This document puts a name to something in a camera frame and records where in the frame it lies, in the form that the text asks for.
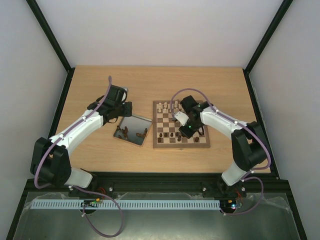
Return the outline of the metal tin tray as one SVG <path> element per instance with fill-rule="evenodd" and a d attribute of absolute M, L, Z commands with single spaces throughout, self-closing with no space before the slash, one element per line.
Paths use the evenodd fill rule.
<path fill-rule="evenodd" d="M 128 128 L 128 140 L 119 139 L 116 137 L 116 129 L 117 126 L 124 128 L 127 126 Z M 121 140 L 128 144 L 132 144 L 138 147 L 142 147 L 145 143 L 145 140 L 151 130 L 152 120 L 150 118 L 146 118 L 139 115 L 132 115 L 131 117 L 122 117 L 120 122 L 117 124 L 116 129 L 113 133 L 113 137 L 117 140 Z M 136 133 L 143 133 L 145 128 L 148 129 L 147 135 L 145 138 L 137 137 Z"/>

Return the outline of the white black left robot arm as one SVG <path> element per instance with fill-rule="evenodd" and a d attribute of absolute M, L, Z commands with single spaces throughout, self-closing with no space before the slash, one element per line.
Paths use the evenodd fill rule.
<path fill-rule="evenodd" d="M 41 189 L 53 185 L 87 188 L 93 174 L 71 166 L 70 156 L 90 134 L 111 120 L 132 115 L 132 102 L 127 101 L 128 88 L 109 84 L 106 93 L 88 105 L 84 113 L 65 130 L 50 138 L 39 138 L 33 149 L 30 172 L 34 185 Z"/>

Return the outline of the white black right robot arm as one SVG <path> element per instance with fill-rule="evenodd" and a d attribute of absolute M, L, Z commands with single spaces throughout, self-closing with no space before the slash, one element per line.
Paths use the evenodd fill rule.
<path fill-rule="evenodd" d="M 179 131 L 183 137 L 190 139 L 208 126 L 231 140 L 233 163 L 222 173 L 222 181 L 218 183 L 218 191 L 222 195 L 233 193 L 235 184 L 243 181 L 263 161 L 268 161 L 267 168 L 270 166 L 271 155 L 259 123 L 237 120 L 207 101 L 198 103 L 191 95 L 183 98 L 180 104 L 183 112 L 178 111 L 174 118 L 181 124 Z"/>

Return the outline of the black aluminium frame rail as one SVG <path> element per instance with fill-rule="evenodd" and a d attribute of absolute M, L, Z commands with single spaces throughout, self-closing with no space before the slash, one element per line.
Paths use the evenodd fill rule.
<path fill-rule="evenodd" d="M 254 174 L 251 180 L 227 186 L 218 173 L 95 172 L 87 190 L 113 198 L 125 193 L 188 193 L 216 199 L 261 192 L 292 195 L 289 182 L 272 173 Z"/>

